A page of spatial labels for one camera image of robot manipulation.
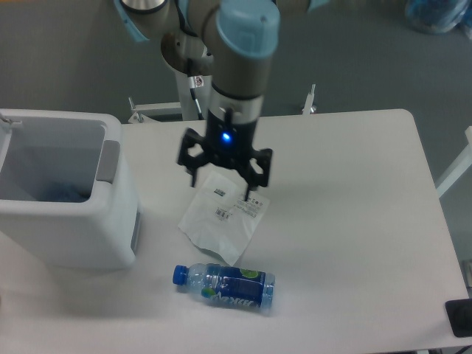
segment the light blue joint cap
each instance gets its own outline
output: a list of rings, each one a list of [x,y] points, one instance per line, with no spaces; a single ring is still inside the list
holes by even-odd
[[[126,13],[125,9],[123,9],[123,6],[120,4],[119,0],[114,0],[114,4],[118,11],[119,17],[123,21],[123,24],[125,25],[125,28],[132,37],[132,39],[138,43],[149,41],[149,39],[145,37],[141,33],[141,31],[134,25],[134,23]]]
[[[308,6],[308,12],[317,9],[320,6],[326,5],[330,0],[310,0],[310,5]]]
[[[180,9],[183,17],[184,17],[184,20],[185,20],[185,23],[187,24],[187,26],[190,27],[189,25],[189,2],[190,0],[178,0],[178,8]]]
[[[247,58],[267,58],[279,43],[280,13],[271,0],[223,0],[216,24],[224,43]]]

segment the barcode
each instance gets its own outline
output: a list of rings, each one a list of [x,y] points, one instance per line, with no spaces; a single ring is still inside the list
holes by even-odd
[[[221,219],[228,219],[229,218],[229,213],[227,210],[224,210],[224,209],[216,209],[216,215]]]

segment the metal stand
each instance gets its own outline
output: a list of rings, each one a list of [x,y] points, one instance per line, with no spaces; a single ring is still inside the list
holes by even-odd
[[[472,166],[472,127],[465,131],[465,135],[467,136],[468,145],[436,181],[436,190],[439,197],[442,197],[459,177]]]

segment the blue bottle cap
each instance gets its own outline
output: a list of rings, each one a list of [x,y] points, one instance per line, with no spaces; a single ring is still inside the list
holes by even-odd
[[[176,265],[172,282],[176,285],[185,285],[187,283],[188,274],[189,269],[185,265]]]

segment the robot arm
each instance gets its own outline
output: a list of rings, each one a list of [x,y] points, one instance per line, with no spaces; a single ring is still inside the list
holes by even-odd
[[[252,141],[277,48],[280,13],[306,13],[313,0],[122,0],[131,19],[148,38],[183,31],[199,37],[213,54],[212,93],[205,136],[187,129],[178,163],[195,186],[205,164],[236,170],[250,190],[267,187],[272,150],[255,150]],[[200,145],[203,152],[191,156]],[[257,173],[251,161],[262,169]]]

